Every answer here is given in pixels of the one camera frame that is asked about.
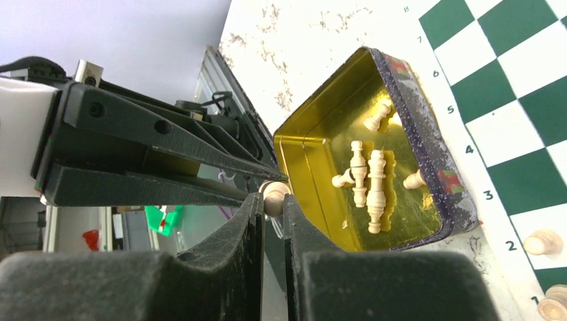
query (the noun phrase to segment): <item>white square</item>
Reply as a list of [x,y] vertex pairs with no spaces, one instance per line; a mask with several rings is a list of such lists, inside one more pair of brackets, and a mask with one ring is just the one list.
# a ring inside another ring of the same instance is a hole
[[548,153],[567,185],[567,140],[548,146]]
[[450,85],[496,59],[478,21],[473,21],[435,50]]
[[414,11],[418,18],[421,18],[424,14],[429,12],[431,8],[436,6],[441,0],[420,0],[420,1],[413,1],[414,3],[409,8],[411,11]]
[[[512,225],[516,229],[522,243],[533,232],[540,229],[550,229],[567,241],[567,204],[536,209],[512,215],[510,217]],[[567,249],[560,253],[548,255],[532,255],[528,253],[528,258],[532,262],[534,270],[562,268],[567,266]]]
[[567,1],[565,0],[547,0],[551,10],[558,19],[563,19],[567,15]]
[[510,49],[498,61],[521,98],[567,74],[567,29],[557,21]]
[[517,100],[467,123],[486,167],[544,148],[538,131]]
[[465,0],[475,19],[482,17],[502,0]]

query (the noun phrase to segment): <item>green object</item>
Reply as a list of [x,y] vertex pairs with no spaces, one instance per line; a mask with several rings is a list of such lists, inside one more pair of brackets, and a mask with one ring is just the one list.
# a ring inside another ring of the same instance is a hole
[[165,236],[171,236],[173,229],[181,223],[183,215],[183,206],[177,205],[172,213],[168,213],[165,218],[165,226],[163,231],[159,230],[159,225],[163,218],[163,212],[155,206],[146,206],[146,218],[148,219],[148,227],[157,233]]

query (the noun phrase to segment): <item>table surface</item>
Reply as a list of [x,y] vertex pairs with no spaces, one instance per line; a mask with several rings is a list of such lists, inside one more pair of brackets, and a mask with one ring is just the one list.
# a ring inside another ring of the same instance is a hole
[[[367,0],[233,0],[220,51],[273,133],[360,46],[405,58],[396,52],[396,41],[406,34],[393,27],[396,21],[388,14],[393,5]],[[414,250],[466,255],[497,301],[500,318],[522,320],[480,228]]]

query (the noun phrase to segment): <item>green square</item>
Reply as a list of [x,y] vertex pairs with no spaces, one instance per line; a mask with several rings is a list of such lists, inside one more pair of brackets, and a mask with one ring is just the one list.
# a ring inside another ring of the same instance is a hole
[[496,56],[555,21],[557,17],[545,0],[503,0],[478,19]]
[[441,0],[419,22],[433,49],[475,21],[465,0]]
[[545,292],[556,284],[565,284],[567,267],[556,267],[554,269],[534,270],[536,278]]
[[519,99],[546,146],[567,139],[567,76]]
[[488,168],[508,215],[567,203],[567,186],[543,148]]
[[451,89],[465,124],[516,99],[497,60],[457,82]]

